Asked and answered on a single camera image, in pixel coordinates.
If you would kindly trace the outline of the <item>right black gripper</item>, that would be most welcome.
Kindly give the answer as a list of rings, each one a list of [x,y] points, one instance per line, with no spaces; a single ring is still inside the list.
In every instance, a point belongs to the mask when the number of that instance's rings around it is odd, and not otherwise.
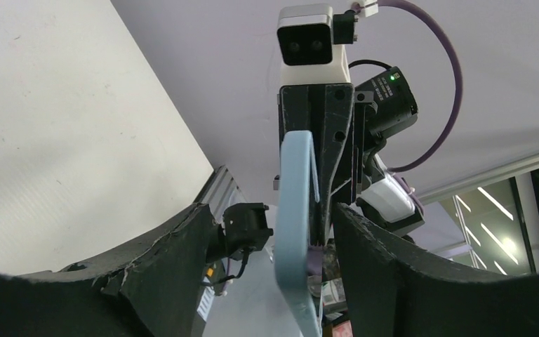
[[[329,233],[331,195],[359,193],[363,152],[373,141],[368,127],[372,115],[373,93],[362,93],[352,84],[303,84],[279,89],[279,141],[289,131],[312,133],[321,197],[320,244],[326,242]]]

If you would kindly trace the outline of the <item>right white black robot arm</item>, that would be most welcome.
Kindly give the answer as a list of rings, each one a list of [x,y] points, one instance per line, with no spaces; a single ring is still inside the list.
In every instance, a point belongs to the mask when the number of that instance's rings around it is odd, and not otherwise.
[[[412,126],[418,106],[397,67],[358,86],[348,83],[282,86],[278,93],[279,134],[309,131],[319,202],[310,207],[310,241],[324,245],[331,208],[355,204],[376,225],[398,235],[421,226],[424,211],[406,181],[379,158],[387,139]]]

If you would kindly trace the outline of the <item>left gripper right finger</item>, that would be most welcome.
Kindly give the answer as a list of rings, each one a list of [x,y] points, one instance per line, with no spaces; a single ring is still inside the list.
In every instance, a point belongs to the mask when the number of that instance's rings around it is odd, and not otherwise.
[[[332,220],[355,336],[539,336],[539,274],[455,263],[345,204]]]

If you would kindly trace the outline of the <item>light blue phone case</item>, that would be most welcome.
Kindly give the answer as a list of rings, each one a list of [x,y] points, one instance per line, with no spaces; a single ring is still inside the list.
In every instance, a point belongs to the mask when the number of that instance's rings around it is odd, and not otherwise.
[[[301,336],[320,336],[321,324],[307,285],[311,200],[320,201],[313,137],[289,131],[280,154],[274,273]]]

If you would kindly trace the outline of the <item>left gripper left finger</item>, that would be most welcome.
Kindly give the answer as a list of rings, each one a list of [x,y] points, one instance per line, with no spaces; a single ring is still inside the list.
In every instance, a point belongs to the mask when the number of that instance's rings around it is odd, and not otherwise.
[[[59,272],[0,274],[0,336],[189,336],[213,225],[192,204]]]

